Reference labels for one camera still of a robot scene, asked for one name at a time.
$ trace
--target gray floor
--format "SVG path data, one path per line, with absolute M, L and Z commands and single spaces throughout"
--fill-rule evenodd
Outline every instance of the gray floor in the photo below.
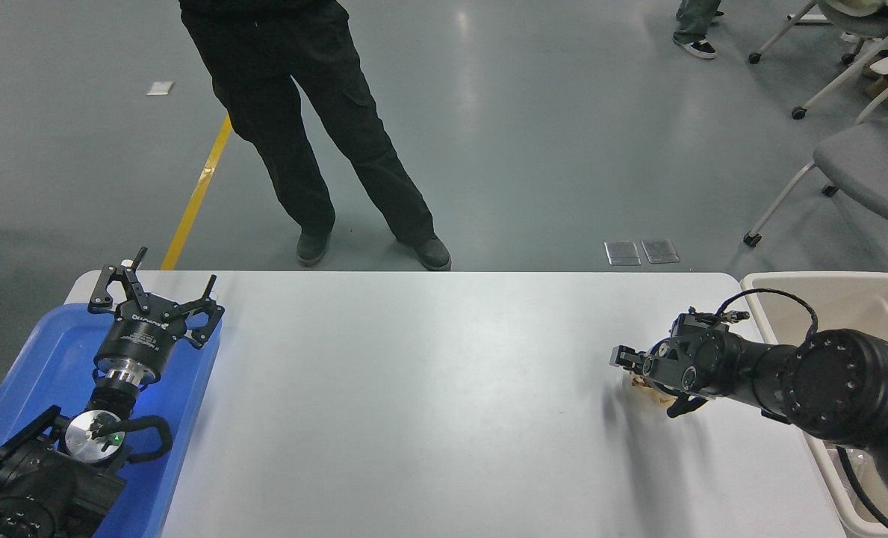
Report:
M 723 4 L 715 61 L 672 44 L 674 0 L 344 4 L 454 270 L 888 272 L 888 223 L 816 178 L 758 248 L 741 243 L 867 103 L 860 81 L 789 118 L 839 72 L 833 28 L 796 28 L 745 62 L 801 2 Z M 176 84 L 144 96 L 153 81 Z M 0 2 L 0 379 L 81 273 L 142 245 L 159 266 L 223 117 L 177 2 Z M 318 270 L 422 270 L 307 125 L 338 207 Z M 297 234 L 232 137 L 178 269 L 299 270 Z M 682 261 L 607 264 L 604 241 L 644 238 Z

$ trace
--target cable connector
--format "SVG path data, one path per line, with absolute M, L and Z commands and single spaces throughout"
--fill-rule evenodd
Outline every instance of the cable connector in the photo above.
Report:
M 748 320 L 748 317 L 750 316 L 748 316 L 748 312 L 745 312 L 745 310 L 730 310 L 723 313 L 719 320 L 726 324 L 737 324 L 740 321 Z

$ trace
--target white bin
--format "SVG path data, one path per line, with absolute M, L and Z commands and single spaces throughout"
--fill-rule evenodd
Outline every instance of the white bin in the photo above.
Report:
M 752 273 L 742 280 L 743 289 L 774 288 L 801 297 L 816 310 L 819 330 L 854 328 L 888 341 L 888 273 L 786 272 Z M 774 294 L 745 297 L 759 333 L 768 344 L 801 344 L 811 320 L 794 300 Z M 806 436 L 816 457 L 839 517 L 850 536 L 888 536 L 847 486 L 835 449 Z M 857 470 L 860 483 L 888 517 L 888 490 L 881 483 L 871 457 Z

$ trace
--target blue tray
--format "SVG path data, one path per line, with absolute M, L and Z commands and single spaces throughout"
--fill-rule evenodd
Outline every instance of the blue tray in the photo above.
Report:
M 66 304 L 38 321 L 0 388 L 0 446 L 48 406 L 61 406 L 65 416 L 82 412 L 95 387 L 93 358 L 112 320 L 112 314 L 89 314 L 85 304 Z M 125 464 L 118 476 L 128 483 L 96 538 L 154 538 L 161 531 L 220 333 L 221 324 L 202 350 L 179 341 L 161 381 L 137 399 L 133 418 L 163 416 L 174 447 L 154 462 Z M 147 452 L 159 442 L 154 432 L 144 431 L 130 433 L 127 443 L 135 452 Z

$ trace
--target white table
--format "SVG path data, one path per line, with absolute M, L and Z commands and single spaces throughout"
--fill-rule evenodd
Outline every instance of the white table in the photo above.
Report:
M 184 302 L 208 273 L 139 277 Z M 221 347 L 164 538 L 844 536 L 798 430 L 733 401 L 666 418 L 607 364 L 715 310 L 730 276 L 226 272 L 215 289 Z

